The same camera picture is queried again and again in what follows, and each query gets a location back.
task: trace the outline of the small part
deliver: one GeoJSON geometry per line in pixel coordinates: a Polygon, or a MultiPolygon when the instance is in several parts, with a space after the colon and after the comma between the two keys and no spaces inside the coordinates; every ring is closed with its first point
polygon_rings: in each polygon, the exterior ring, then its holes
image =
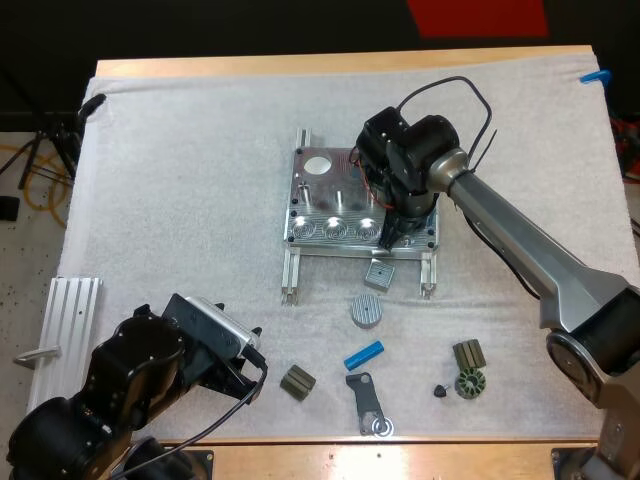
{"type": "Polygon", "coordinates": [[[384,346],[379,340],[377,340],[368,347],[363,348],[359,352],[347,358],[344,361],[344,366],[347,367],[347,370],[351,371],[354,368],[358,368],[363,363],[368,362],[373,357],[381,354],[382,352],[384,352],[384,346]]]}
{"type": "Polygon", "coordinates": [[[60,345],[54,345],[53,347],[37,348],[29,352],[22,353],[13,359],[13,363],[26,367],[29,370],[35,370],[40,358],[55,359],[62,356],[60,345]]]}
{"type": "Polygon", "coordinates": [[[447,396],[448,389],[449,385],[436,385],[436,388],[433,391],[433,395],[437,398],[444,398],[447,396]]]}
{"type": "Polygon", "coordinates": [[[299,366],[292,366],[282,377],[280,388],[289,393],[293,398],[302,401],[307,398],[311,389],[316,384],[316,379],[302,370],[299,366]]]}
{"type": "Polygon", "coordinates": [[[0,220],[15,222],[18,219],[20,199],[18,197],[0,196],[0,220]]]}
{"type": "Polygon", "coordinates": [[[363,293],[351,304],[351,318],[360,328],[373,328],[382,319],[382,303],[376,295],[363,293]]]}
{"type": "Polygon", "coordinates": [[[597,72],[587,73],[586,75],[580,77],[580,83],[583,84],[595,82],[596,80],[600,80],[602,82],[602,85],[606,87],[611,81],[611,71],[606,69],[598,70],[597,72]]]}
{"type": "Polygon", "coordinates": [[[480,342],[475,338],[466,342],[456,343],[453,346],[453,354],[456,356],[460,370],[482,368],[487,365],[480,348],[480,342]]]}
{"type": "Polygon", "coordinates": [[[393,272],[395,271],[396,267],[393,265],[387,265],[373,258],[369,264],[367,276],[364,277],[364,284],[376,290],[387,292],[391,286],[393,272]]]}
{"type": "Polygon", "coordinates": [[[465,400],[478,397],[487,386],[487,380],[477,368],[462,370],[456,378],[456,392],[465,400]]]}
{"type": "Polygon", "coordinates": [[[390,418],[384,417],[384,429],[380,428],[380,420],[377,418],[371,424],[371,430],[373,430],[373,436],[376,438],[390,437],[393,435],[395,428],[390,418]]]}
{"type": "Polygon", "coordinates": [[[361,435],[389,436],[393,433],[393,423],[384,416],[373,379],[367,372],[347,375],[347,385],[356,394],[356,409],[361,435]]]}

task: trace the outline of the blue cylinder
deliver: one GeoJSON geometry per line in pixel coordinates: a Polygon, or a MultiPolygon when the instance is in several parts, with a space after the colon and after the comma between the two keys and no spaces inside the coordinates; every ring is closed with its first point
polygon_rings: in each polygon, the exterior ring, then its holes
{"type": "Polygon", "coordinates": [[[368,347],[363,348],[359,352],[351,355],[344,361],[344,366],[347,367],[347,370],[351,371],[354,368],[358,368],[365,362],[368,362],[376,355],[384,352],[384,346],[379,340],[376,340],[368,347]]]}

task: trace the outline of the gear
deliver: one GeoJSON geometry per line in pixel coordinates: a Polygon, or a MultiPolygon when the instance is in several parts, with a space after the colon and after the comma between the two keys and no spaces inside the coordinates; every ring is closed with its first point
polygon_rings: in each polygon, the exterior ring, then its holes
{"type": "Polygon", "coordinates": [[[487,380],[477,368],[462,370],[456,378],[456,392],[465,400],[478,397],[487,386],[487,380]]]}

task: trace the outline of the red object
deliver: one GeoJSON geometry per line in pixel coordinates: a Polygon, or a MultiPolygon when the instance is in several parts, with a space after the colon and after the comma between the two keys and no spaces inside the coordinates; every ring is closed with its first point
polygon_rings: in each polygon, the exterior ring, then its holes
{"type": "Polygon", "coordinates": [[[546,37],[542,0],[408,0],[422,37],[546,37]]]}
{"type": "Polygon", "coordinates": [[[610,120],[622,177],[627,183],[640,183],[640,119],[610,120]]]}

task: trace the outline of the metal plate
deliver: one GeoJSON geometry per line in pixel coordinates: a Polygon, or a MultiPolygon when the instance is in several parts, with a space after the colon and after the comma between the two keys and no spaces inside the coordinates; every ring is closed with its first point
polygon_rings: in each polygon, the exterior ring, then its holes
{"type": "Polygon", "coordinates": [[[28,412],[45,400],[69,397],[82,387],[101,284],[98,278],[51,280],[39,348],[58,346],[60,356],[36,360],[28,412]]]}
{"type": "Polygon", "coordinates": [[[435,250],[437,208],[423,230],[400,240],[391,252],[378,247],[385,210],[368,193],[360,169],[349,162],[350,153],[348,148],[296,149],[284,234],[287,244],[300,248],[301,255],[413,260],[435,250]],[[326,171],[318,159],[327,162],[326,171]]]}
{"type": "Polygon", "coordinates": [[[382,413],[380,402],[376,396],[376,389],[373,386],[371,375],[368,372],[347,375],[345,380],[356,395],[360,435],[374,435],[387,431],[388,425],[386,421],[384,426],[380,424],[380,421],[386,420],[386,418],[382,413]]]}

